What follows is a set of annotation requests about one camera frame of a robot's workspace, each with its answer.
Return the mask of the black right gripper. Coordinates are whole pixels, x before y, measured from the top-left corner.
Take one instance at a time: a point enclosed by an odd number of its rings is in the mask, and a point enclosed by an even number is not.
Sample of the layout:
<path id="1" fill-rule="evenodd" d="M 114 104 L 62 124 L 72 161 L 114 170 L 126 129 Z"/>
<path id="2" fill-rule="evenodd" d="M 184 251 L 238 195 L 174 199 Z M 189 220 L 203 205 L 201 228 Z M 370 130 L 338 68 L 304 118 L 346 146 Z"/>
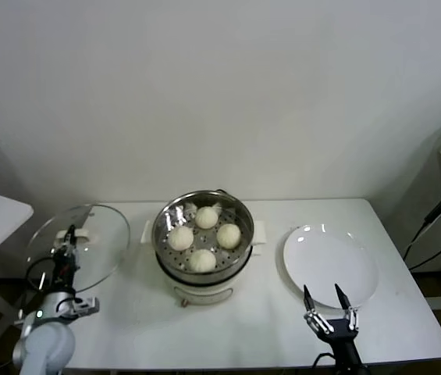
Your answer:
<path id="1" fill-rule="evenodd" d="M 344 319 L 327 321 L 315 308 L 314 300 L 307 286 L 304 285 L 304 319 L 315 334 L 321 335 L 321 340 L 328 344 L 333 351 L 338 366 L 360 366 L 361 357 L 354 340 L 358 335 L 358 314 L 347 295 L 338 284 L 335 284 L 339 303 L 344 311 Z"/>

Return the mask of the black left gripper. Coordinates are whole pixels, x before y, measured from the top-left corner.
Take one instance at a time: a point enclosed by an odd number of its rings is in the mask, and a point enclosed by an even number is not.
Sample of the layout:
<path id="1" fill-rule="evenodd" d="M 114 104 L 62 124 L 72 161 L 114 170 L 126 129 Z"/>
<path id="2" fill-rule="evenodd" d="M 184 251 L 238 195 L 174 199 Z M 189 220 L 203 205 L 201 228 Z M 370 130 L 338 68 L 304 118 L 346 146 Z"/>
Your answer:
<path id="1" fill-rule="evenodd" d="M 74 293 L 73 282 L 79 266 L 76 263 L 76 256 L 82 250 L 82 241 L 76 240 L 76 226 L 70 225 L 63 238 L 65 250 L 56 252 L 52 259 L 54 269 L 52 271 L 52 290 Z"/>

